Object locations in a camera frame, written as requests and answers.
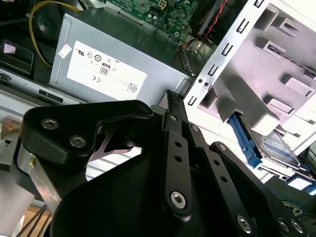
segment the green circuit board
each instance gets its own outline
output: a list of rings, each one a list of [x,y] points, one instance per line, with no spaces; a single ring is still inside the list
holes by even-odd
[[[198,0],[108,0],[167,34],[186,41]]]

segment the power supply label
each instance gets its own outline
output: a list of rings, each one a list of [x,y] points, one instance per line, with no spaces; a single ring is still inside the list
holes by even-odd
[[[117,100],[134,100],[147,74],[76,41],[67,78]]]

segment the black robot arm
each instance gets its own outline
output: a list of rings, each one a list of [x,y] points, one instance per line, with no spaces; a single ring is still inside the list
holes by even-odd
[[[206,143],[181,96],[167,92],[166,108],[119,101],[25,114],[12,167],[54,213],[50,236],[308,236],[228,147]],[[142,153],[87,182],[90,161],[133,147]]]

